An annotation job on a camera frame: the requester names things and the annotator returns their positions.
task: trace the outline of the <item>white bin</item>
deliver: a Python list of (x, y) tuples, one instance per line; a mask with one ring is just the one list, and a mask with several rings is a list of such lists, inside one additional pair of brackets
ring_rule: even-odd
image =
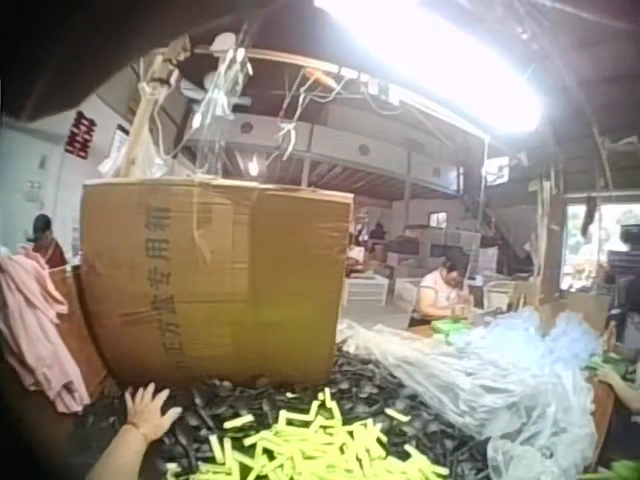
[(373, 303), (385, 305), (389, 280), (375, 273), (356, 273), (351, 275), (344, 283), (342, 304)]

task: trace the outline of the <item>plastic bag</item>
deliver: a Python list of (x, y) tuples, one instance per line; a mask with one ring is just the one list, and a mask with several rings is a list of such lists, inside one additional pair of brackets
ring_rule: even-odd
[[(113, 155), (107, 157), (106, 160), (98, 165), (100, 173), (102, 173), (106, 178), (118, 176), (120, 168), (124, 163), (124, 156), (126, 152), (127, 145), (125, 144), (123, 148), (114, 152)], [(165, 162), (158, 155), (148, 129), (145, 129), (142, 133), (137, 156), (138, 160), (136, 161), (135, 170), (133, 172), (134, 177), (158, 178), (165, 175), (169, 170), (168, 162)]]
[(538, 314), (525, 309), (458, 337), (455, 346), (351, 322), (339, 326), (338, 337), (383, 362), (462, 430), (490, 438), (494, 480), (573, 480), (596, 443), (593, 392), (579, 367), (598, 339), (571, 312), (548, 337), (540, 332)]

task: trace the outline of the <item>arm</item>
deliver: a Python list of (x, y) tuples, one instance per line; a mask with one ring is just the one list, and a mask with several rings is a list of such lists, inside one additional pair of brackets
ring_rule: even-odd
[(129, 392), (125, 393), (127, 424), (111, 441), (87, 480), (138, 478), (147, 447), (162, 437), (182, 412), (181, 408), (172, 408), (163, 416), (162, 404), (169, 396), (169, 390), (163, 390), (154, 398), (154, 389), (155, 385), (150, 383), (146, 389), (139, 389), (133, 399)]
[(631, 413), (640, 413), (640, 392), (631, 388), (617, 373), (605, 367), (598, 372), (598, 380), (611, 385), (616, 396)]
[(436, 292), (431, 287), (420, 287), (418, 292), (418, 311), (425, 317), (444, 318), (453, 316), (453, 308), (436, 307)]

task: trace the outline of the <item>window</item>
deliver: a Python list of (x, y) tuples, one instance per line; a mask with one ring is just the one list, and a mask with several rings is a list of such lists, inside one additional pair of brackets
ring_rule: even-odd
[(487, 185), (499, 185), (509, 180), (509, 157), (487, 158), (484, 164)]
[(447, 228), (447, 212), (430, 213), (429, 226), (436, 228)]
[[(600, 206), (602, 220), (598, 218), (596, 212), (587, 236), (583, 238), (580, 230), (586, 208), (584, 204), (567, 207), (561, 278), (561, 287), (564, 290), (591, 285), (598, 263), (604, 265), (607, 261), (607, 252), (628, 249), (620, 240), (621, 225), (640, 223), (640, 203), (602, 204)], [(598, 225), (601, 226), (600, 235), (598, 235)]]

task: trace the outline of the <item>hand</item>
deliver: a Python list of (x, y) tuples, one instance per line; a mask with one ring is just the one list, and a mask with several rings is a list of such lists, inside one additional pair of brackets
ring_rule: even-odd
[(609, 385), (612, 385), (612, 386), (621, 380), (616, 372), (614, 372), (610, 367), (606, 367), (606, 366), (598, 370), (598, 374), (596, 378), (599, 381), (603, 383), (608, 383)]
[(147, 443), (162, 437), (182, 413), (182, 408), (174, 407), (163, 416), (162, 405), (169, 396), (169, 390), (163, 390), (154, 398), (155, 388), (155, 384), (150, 383), (147, 388), (138, 389), (133, 399), (130, 391), (124, 394), (127, 423), (140, 430)]
[(465, 304), (456, 304), (451, 307), (451, 316), (453, 317), (466, 317), (468, 314), (469, 306)]

